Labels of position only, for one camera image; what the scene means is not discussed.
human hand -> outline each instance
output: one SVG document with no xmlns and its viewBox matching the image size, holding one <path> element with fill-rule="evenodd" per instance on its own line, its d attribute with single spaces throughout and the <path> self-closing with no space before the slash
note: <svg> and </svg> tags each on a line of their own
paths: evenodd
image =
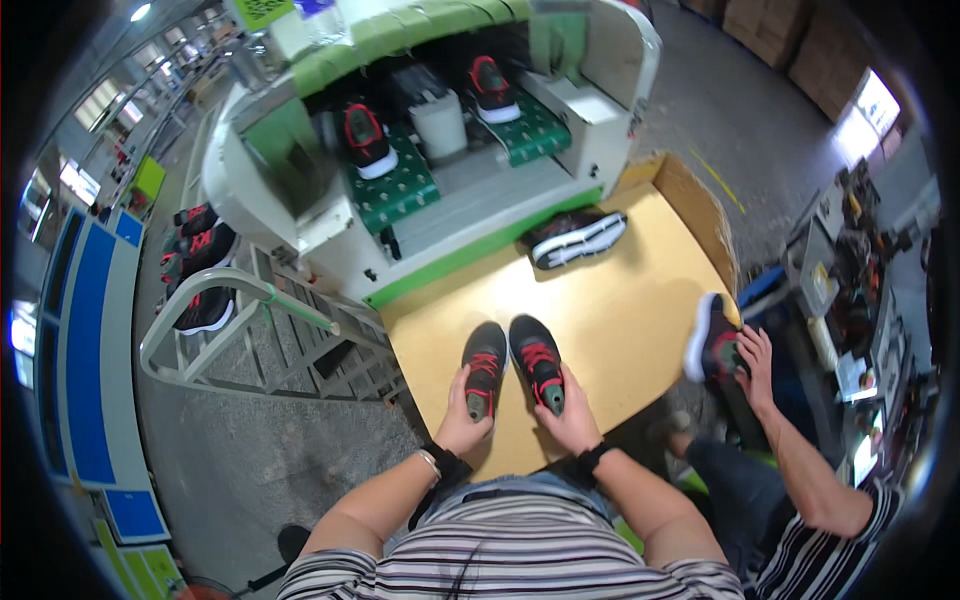
<svg viewBox="0 0 960 600">
<path fill-rule="evenodd" d="M 750 375 L 743 367 L 737 367 L 733 377 L 747 395 L 750 407 L 758 415 L 775 408 L 770 381 L 770 359 L 774 351 L 767 332 L 761 328 L 757 333 L 749 325 L 744 325 L 743 330 L 736 334 L 736 342 L 737 351 L 750 367 Z"/>
<path fill-rule="evenodd" d="M 564 411 L 557 417 L 550 409 L 538 404 L 534 412 L 561 446 L 570 454 L 580 456 L 603 442 L 603 436 L 597 429 L 597 422 L 587 403 L 587 394 L 577 383 L 577 378 L 564 363 L 561 363 L 560 371 L 564 375 Z"/>
<path fill-rule="evenodd" d="M 467 412 L 467 396 L 464 388 L 467 385 L 468 375 L 470 375 L 470 366 L 466 365 L 453 377 L 444 422 L 440 423 L 440 429 L 433 437 L 433 441 L 439 447 L 453 452 L 457 458 L 470 452 L 493 429 L 493 419 L 490 417 L 473 422 Z"/>
</svg>

wooden table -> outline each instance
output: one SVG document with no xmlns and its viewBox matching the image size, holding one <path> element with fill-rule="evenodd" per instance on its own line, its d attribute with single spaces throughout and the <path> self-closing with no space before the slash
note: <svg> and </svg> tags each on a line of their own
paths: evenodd
<svg viewBox="0 0 960 600">
<path fill-rule="evenodd" d="M 382 309 L 396 357 L 431 434 L 444 418 L 464 343 L 486 320 L 504 329 L 520 313 L 543 321 L 587 391 L 601 431 L 643 409 L 681 376 L 697 300 L 707 291 L 725 292 L 724 282 L 651 183 L 601 207 L 623 210 L 630 218 L 623 237 L 605 254 L 543 272 L 517 245 Z M 495 435 L 466 457 L 475 469 L 473 480 L 529 473 L 563 455 L 538 426 L 516 369 L 509 369 Z"/>
</svg>

striped shirt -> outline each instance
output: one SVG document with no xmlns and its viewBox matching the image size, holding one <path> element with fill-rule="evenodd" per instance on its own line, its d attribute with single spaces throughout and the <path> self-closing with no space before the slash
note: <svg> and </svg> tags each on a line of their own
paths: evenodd
<svg viewBox="0 0 960 600">
<path fill-rule="evenodd" d="M 382 560 L 357 550 L 298 558 L 278 600 L 314 598 L 743 598 L 714 561 L 647 566 L 594 511 L 524 494 L 445 503 Z"/>
<path fill-rule="evenodd" d="M 890 479 L 868 480 L 860 489 L 874 500 L 874 511 L 858 536 L 844 539 L 811 529 L 797 514 L 787 523 L 770 560 L 758 572 L 748 573 L 747 595 L 764 600 L 843 597 L 903 503 L 903 491 Z"/>
</svg>

silver bracelet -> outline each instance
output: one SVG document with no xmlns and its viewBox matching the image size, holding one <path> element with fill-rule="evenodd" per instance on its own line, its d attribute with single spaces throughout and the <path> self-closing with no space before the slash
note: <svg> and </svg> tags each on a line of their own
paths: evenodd
<svg viewBox="0 0 960 600">
<path fill-rule="evenodd" d="M 433 472 L 437 473 L 437 481 L 440 481 L 440 470 L 437 468 L 437 461 L 434 460 L 433 456 L 431 456 L 430 453 L 423 448 L 417 450 L 414 452 L 414 454 L 418 454 L 424 461 L 426 461 L 426 464 L 433 469 Z"/>
</svg>

wristband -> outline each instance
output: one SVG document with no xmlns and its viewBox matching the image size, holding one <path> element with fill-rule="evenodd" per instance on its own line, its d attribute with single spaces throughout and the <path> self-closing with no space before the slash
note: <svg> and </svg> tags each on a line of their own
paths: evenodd
<svg viewBox="0 0 960 600">
<path fill-rule="evenodd" d="M 582 452 L 577 457 L 577 471 L 582 477 L 588 478 L 596 485 L 596 479 L 593 477 L 593 470 L 600 464 L 600 457 L 613 448 L 601 441 L 593 449 Z"/>
<path fill-rule="evenodd" d="M 444 450 L 436 442 L 424 444 L 421 448 L 433 457 L 434 467 L 440 472 L 440 478 L 450 480 L 461 469 L 460 459 L 453 452 Z"/>
</svg>

